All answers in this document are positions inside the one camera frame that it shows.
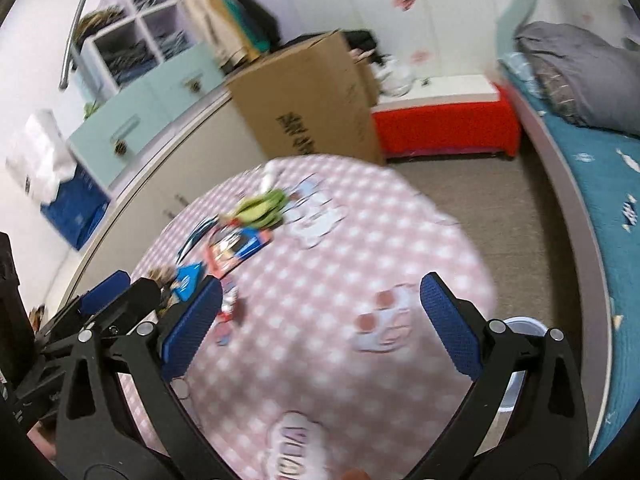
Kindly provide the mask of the person's right hand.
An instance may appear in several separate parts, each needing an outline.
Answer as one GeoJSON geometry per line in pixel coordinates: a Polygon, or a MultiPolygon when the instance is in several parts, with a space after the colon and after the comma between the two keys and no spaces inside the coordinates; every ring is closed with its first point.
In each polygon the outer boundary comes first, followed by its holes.
{"type": "Polygon", "coordinates": [[[341,480],[371,480],[371,477],[364,470],[354,468],[342,474],[341,480]]]}

